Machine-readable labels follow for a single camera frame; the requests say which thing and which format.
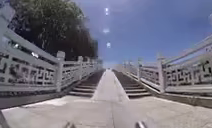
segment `tree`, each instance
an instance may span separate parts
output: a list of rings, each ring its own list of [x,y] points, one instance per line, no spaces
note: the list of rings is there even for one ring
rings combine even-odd
[[[96,41],[85,27],[82,10],[62,0],[11,0],[16,15],[10,28],[52,55],[62,50],[67,60],[97,57]]]

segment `white railing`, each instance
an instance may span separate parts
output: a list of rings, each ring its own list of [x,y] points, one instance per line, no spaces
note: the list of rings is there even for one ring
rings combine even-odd
[[[157,63],[138,62],[135,74],[127,63],[121,69],[161,92],[212,93],[212,35],[180,56],[159,56]]]
[[[102,68],[97,60],[64,61],[63,52],[44,52],[7,28],[13,15],[9,6],[0,10],[0,92],[60,92]]]

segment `paved ground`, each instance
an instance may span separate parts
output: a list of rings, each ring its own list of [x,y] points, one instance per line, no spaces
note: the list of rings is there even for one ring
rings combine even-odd
[[[11,128],[212,128],[212,109],[155,97],[129,100],[114,73],[107,70],[92,99],[65,96],[3,110]]]

